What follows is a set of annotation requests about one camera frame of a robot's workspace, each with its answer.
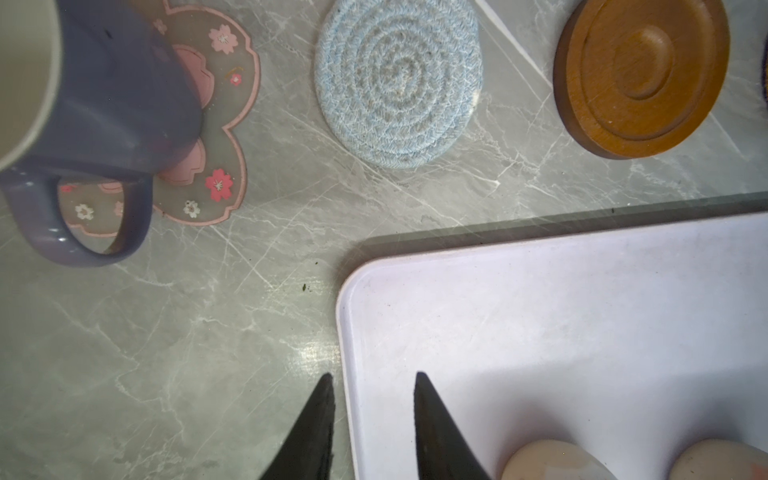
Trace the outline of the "brown wooden round coaster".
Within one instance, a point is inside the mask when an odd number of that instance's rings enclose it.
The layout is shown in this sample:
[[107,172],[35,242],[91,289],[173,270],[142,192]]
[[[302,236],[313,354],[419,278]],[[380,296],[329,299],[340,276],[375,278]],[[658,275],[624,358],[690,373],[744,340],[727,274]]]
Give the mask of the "brown wooden round coaster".
[[555,52],[558,113],[574,140],[598,156],[663,153],[710,113],[729,53],[720,1],[582,1]]

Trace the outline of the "white mug purple handle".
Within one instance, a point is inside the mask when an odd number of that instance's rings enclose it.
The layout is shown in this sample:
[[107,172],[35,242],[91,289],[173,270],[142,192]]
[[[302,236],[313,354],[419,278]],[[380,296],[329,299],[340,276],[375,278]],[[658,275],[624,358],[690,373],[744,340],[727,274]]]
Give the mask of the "white mug purple handle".
[[[197,88],[174,49],[123,1],[1,5],[1,190],[27,242],[68,267],[132,255],[153,211],[153,179],[202,128]],[[121,184],[123,217],[103,252],[82,245],[61,181]]]

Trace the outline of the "clear glass round coaster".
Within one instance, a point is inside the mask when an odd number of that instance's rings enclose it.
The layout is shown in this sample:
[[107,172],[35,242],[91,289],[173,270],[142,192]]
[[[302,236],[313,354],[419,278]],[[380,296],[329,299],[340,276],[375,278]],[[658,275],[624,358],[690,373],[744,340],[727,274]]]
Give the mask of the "clear glass round coaster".
[[468,1],[336,1],[322,25],[314,86],[334,136],[382,168],[411,169],[448,151],[483,85]]

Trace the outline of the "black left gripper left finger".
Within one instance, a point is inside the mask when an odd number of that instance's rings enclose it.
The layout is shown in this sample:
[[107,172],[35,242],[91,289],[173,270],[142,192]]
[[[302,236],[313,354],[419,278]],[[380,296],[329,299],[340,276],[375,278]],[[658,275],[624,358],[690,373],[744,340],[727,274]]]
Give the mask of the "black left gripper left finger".
[[260,479],[329,479],[335,408],[333,376],[326,373],[319,379],[282,447]]

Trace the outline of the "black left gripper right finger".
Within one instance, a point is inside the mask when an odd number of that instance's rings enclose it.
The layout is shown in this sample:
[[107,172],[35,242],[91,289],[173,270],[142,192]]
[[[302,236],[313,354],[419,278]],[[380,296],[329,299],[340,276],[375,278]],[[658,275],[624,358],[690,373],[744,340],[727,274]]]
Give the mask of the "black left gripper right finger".
[[424,372],[416,374],[414,420],[420,479],[490,479]]

